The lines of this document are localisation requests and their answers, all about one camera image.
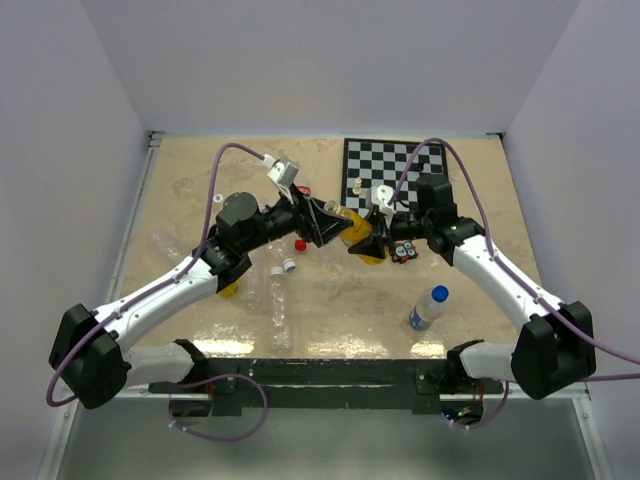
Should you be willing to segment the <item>blue cap Pepsi bottle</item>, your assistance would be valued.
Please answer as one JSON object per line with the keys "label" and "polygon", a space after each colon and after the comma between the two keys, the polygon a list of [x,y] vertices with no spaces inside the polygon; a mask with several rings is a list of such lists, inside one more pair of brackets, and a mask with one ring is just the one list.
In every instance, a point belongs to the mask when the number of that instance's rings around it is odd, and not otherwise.
{"label": "blue cap Pepsi bottle", "polygon": [[449,289],[444,285],[425,289],[409,313],[409,325],[416,331],[428,330],[443,315],[448,299]]}

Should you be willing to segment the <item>yellow tea bottle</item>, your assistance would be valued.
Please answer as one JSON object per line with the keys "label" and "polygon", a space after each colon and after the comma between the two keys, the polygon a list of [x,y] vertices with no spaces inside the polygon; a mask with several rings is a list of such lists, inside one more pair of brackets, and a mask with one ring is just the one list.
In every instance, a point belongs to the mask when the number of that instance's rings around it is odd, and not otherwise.
{"label": "yellow tea bottle", "polygon": [[[364,217],[360,216],[356,211],[340,205],[336,201],[326,202],[325,209],[331,213],[337,213],[345,218],[350,218],[353,221],[353,227],[339,235],[340,240],[347,247],[347,250],[350,246],[359,243],[367,237],[372,237],[372,224]],[[362,257],[357,257],[368,265],[379,265],[386,260],[364,260]]]}

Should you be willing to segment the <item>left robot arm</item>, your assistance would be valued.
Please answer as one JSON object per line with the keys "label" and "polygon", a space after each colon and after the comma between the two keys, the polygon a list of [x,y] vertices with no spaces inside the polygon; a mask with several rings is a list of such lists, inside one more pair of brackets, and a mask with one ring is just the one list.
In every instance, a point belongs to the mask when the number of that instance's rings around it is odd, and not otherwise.
{"label": "left robot arm", "polygon": [[353,221],[298,190],[272,207],[248,192],[230,195],[201,246],[176,267],[133,294],[89,309],[77,304],[62,316],[49,363],[87,409],[114,398],[139,372],[128,354],[156,326],[187,306],[220,293],[246,273],[250,252],[289,234],[317,247]]}

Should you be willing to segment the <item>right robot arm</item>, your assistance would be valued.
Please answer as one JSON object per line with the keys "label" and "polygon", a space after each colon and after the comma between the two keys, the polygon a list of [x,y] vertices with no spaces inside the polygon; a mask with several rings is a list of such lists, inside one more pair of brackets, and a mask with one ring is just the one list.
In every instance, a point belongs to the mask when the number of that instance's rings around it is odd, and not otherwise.
{"label": "right robot arm", "polygon": [[366,219],[373,231],[351,252],[379,256],[397,242],[424,239],[432,252],[473,280],[518,332],[513,345],[474,340],[449,350],[445,379],[452,390],[469,392],[486,378],[514,382],[540,400],[595,372],[587,307],[538,286],[499,251],[488,228],[459,215],[445,176],[420,176],[417,205],[407,212],[394,211],[392,196],[386,185],[368,190]]}

